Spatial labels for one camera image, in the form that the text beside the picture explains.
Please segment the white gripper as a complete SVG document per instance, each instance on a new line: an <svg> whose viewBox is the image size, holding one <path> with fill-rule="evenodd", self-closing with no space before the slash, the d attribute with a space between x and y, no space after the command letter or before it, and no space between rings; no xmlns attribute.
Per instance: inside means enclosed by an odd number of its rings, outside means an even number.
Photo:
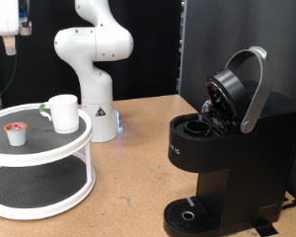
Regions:
<svg viewBox="0 0 296 237"><path fill-rule="evenodd" d="M0 0L0 36L7 55L16 54L15 35L19 33L19 0Z"/></svg>

